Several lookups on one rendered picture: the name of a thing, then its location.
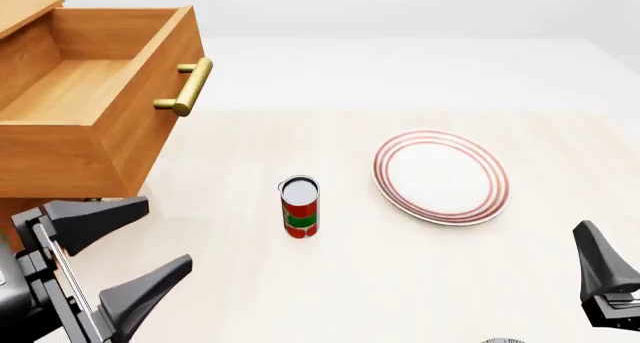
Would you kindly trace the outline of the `red and green tin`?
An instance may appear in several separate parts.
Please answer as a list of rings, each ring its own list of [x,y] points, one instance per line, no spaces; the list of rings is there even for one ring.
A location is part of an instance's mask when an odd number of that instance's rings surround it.
[[[283,226],[295,239],[313,237],[318,231],[319,184],[312,177],[295,175],[278,185]]]

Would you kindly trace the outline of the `wooden cabinet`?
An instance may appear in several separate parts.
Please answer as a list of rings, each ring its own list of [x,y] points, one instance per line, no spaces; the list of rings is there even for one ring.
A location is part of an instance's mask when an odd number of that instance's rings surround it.
[[[63,0],[0,0],[0,112],[62,63],[45,15]],[[89,126],[0,120],[0,247],[24,249],[12,216],[80,201],[115,171]]]

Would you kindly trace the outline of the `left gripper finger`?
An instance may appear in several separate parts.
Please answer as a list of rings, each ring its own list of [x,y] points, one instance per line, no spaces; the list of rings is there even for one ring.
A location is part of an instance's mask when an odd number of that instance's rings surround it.
[[[75,256],[102,237],[149,213],[145,196],[111,201],[50,201],[43,206],[54,240]]]
[[[190,255],[164,264],[143,276],[99,293],[99,312],[113,328],[112,342],[129,342],[166,294],[193,268]]]

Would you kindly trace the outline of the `open wooden drawer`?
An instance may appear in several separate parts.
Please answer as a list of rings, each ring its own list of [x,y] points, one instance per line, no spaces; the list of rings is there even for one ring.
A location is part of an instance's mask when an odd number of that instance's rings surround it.
[[[0,120],[89,126],[116,175],[83,198],[136,195],[182,118],[154,100],[175,99],[189,77],[177,65],[206,57],[194,9],[58,7],[45,17],[62,63]]]

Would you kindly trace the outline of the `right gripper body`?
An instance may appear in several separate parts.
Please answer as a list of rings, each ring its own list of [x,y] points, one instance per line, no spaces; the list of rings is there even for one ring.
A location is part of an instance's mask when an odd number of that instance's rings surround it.
[[[592,327],[640,328],[640,289],[601,295],[582,289],[581,306]]]

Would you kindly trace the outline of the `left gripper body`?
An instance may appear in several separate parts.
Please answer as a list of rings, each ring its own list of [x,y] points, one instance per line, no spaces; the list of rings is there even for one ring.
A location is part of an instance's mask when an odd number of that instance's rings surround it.
[[[42,207],[11,217],[23,249],[10,253],[10,343],[35,343],[62,328],[71,343],[110,340],[113,328],[91,309]]]

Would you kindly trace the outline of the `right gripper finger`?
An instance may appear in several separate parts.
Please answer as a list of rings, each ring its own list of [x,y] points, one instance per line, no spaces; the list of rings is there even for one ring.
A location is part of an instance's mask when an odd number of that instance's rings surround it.
[[[573,237],[580,264],[580,300],[640,290],[640,273],[618,255],[593,222],[580,222]]]

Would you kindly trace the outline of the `white plate with red rings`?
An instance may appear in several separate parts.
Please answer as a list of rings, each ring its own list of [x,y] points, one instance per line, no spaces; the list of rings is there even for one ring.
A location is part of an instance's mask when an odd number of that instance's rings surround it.
[[[451,132],[417,129],[388,138],[373,157],[377,189],[395,207],[439,225],[477,225],[496,218],[511,199],[505,165]]]

